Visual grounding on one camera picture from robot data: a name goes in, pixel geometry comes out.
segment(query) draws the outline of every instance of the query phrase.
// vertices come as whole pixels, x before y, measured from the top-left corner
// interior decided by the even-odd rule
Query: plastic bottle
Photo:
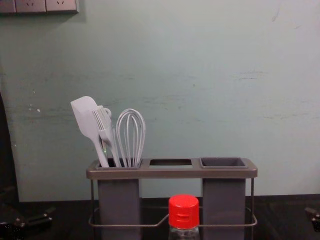
[[[198,199],[189,194],[171,197],[169,225],[169,240],[200,240]]]

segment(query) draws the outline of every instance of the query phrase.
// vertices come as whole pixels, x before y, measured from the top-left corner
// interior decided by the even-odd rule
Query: dark countertop
[[[143,199],[144,223],[156,223],[165,216],[167,199]],[[19,211],[26,217],[42,214],[49,207],[55,207],[52,227],[37,232],[26,240],[92,240],[93,231],[88,225],[91,214],[90,201],[55,201],[19,203]],[[305,207],[320,210],[320,195],[256,196],[255,215],[258,225],[254,229],[255,240],[320,240],[320,233],[314,232],[304,212]],[[143,239],[163,240],[168,238],[168,223],[159,229],[147,229]]]

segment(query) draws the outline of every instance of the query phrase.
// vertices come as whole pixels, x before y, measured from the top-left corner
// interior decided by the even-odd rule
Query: power outlet
[[[45,13],[46,0],[15,0],[17,13]]]
[[[15,0],[0,0],[0,14],[11,14],[15,12]]]
[[[74,12],[78,13],[76,0],[45,0],[47,12]]]

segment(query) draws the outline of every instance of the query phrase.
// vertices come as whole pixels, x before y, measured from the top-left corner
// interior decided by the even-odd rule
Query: white utensil
[[[121,163],[118,156],[117,147],[114,141],[114,133],[112,129],[112,122],[107,114],[106,110],[103,106],[98,106],[95,110],[93,110],[93,114],[95,116],[95,120],[98,123],[99,135],[102,141],[104,141],[108,147],[110,148],[113,161],[117,168],[121,168]]]
[[[125,144],[125,150],[121,138],[122,122],[125,120],[125,126],[123,128],[123,138]],[[133,129],[130,130],[130,123],[132,123]],[[129,167],[137,167],[141,161],[141,155],[144,149],[145,137],[146,137],[146,123],[140,112],[129,108],[124,110],[117,122],[116,122],[116,136],[119,144],[119,150],[123,161],[126,160]],[[132,132],[132,147],[130,141],[130,133]]]
[[[89,96],[83,96],[72,101],[71,106],[81,133],[93,142],[101,166],[109,167],[100,143],[97,121],[92,112],[98,107],[96,102]]]

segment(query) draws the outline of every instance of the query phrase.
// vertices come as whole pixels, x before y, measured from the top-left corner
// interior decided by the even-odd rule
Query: whisk
[[[123,129],[125,149],[121,129]],[[137,167],[140,164],[145,144],[146,123],[144,118],[137,110],[132,108],[126,109],[120,114],[116,122],[115,131],[124,165],[127,164],[128,167]]]

